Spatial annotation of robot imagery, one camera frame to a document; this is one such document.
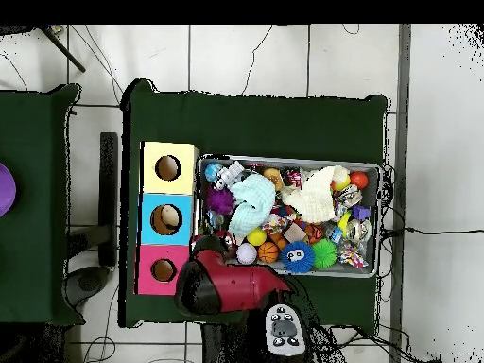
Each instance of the purple object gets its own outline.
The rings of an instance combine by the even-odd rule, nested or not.
[[[0,163],[0,216],[3,216],[15,200],[15,181],[9,169]]]
[[[207,209],[227,216],[232,212],[234,203],[233,193],[227,188],[216,191],[212,185],[208,186]]]
[[[370,217],[370,209],[356,205],[353,207],[353,217],[358,220],[364,220],[365,218]]]

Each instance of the green table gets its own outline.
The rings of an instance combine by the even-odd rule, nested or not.
[[[119,322],[181,322],[171,297],[133,294],[133,269],[141,141],[195,145],[200,153],[383,163],[383,121],[387,100],[335,97],[277,98],[201,93],[154,93],[136,79],[123,95],[124,110]],[[300,277],[321,320],[354,324],[373,333],[376,277]],[[239,313],[195,321],[234,321]]]
[[[0,322],[82,323],[64,300],[66,144],[78,86],[48,94],[0,91],[0,162],[16,200],[0,217]]]

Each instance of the white controller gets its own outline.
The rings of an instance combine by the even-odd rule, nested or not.
[[[303,354],[303,329],[294,309],[286,304],[272,306],[266,314],[266,344],[278,356]]]

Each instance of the green spiky ball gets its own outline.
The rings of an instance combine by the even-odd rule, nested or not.
[[[329,239],[322,239],[311,248],[315,254],[315,268],[329,268],[337,261],[337,246]]]

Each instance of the pink box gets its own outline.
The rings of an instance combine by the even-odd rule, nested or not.
[[[141,245],[138,269],[138,294],[140,295],[175,295],[177,280],[184,263],[190,256],[187,245]],[[160,259],[168,260],[175,267],[175,274],[168,282],[158,281],[153,277],[151,268]]]

